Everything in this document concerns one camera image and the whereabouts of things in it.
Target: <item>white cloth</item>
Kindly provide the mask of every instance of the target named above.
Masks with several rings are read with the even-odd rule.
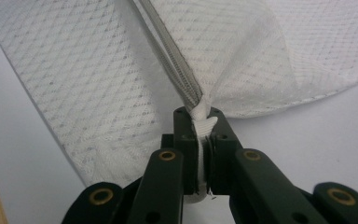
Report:
[[[140,177],[183,106],[127,1],[0,1],[0,45],[87,185]]]
[[[202,123],[211,105],[247,118],[358,83],[358,1],[150,4],[172,40],[160,51],[126,0],[0,0],[2,49],[88,185],[142,175],[182,105],[174,86]]]
[[[247,118],[358,83],[358,1],[150,1],[206,101]]]

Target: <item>white surface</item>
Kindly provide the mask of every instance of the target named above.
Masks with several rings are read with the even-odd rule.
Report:
[[[183,72],[194,75],[205,102],[235,118],[301,105],[358,83],[358,1],[142,2],[148,1],[165,25],[159,34],[166,30],[174,42],[164,45],[178,48],[173,57],[183,56]]]
[[[358,86],[231,123],[245,147],[266,152],[299,187],[337,181],[358,190]],[[60,223],[83,188],[0,50],[0,196],[9,223]],[[226,197],[184,213],[184,223],[233,223]]]

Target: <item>screw hole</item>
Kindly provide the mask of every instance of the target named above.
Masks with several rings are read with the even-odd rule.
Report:
[[[245,151],[243,153],[243,156],[248,159],[249,161],[259,161],[261,159],[260,154],[258,154],[257,152],[253,152],[253,151]]]
[[[158,223],[159,220],[160,220],[160,215],[157,212],[149,212],[145,218],[145,221],[147,223]]]
[[[171,161],[171,160],[175,159],[175,157],[176,157],[175,153],[173,153],[171,151],[163,151],[163,152],[159,153],[158,156],[163,161]]]
[[[113,198],[111,189],[96,189],[89,196],[89,202],[94,205],[102,205],[108,203]]]
[[[327,194],[337,203],[342,203],[347,206],[356,204],[356,200],[353,196],[343,189],[329,189]]]
[[[298,223],[308,223],[308,218],[301,213],[293,213],[292,218]]]

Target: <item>brass insert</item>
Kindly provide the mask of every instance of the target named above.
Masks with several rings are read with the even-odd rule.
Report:
[[[159,153],[158,156],[162,161],[171,161],[176,157],[175,153],[173,153],[172,151],[163,151]]]
[[[257,152],[247,150],[243,153],[243,156],[249,161],[259,161],[261,159]]]
[[[356,200],[353,196],[343,189],[328,189],[327,194],[338,203],[342,203],[347,206],[356,204]]]
[[[111,189],[96,189],[89,196],[89,202],[94,205],[102,205],[108,203],[113,198]]]

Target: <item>white background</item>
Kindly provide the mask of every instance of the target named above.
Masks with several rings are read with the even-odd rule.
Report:
[[[298,187],[358,190],[358,86],[254,119],[231,119],[245,147],[264,151]],[[60,223],[85,188],[0,49],[0,197],[9,223]],[[227,197],[185,205],[184,223],[233,223]]]

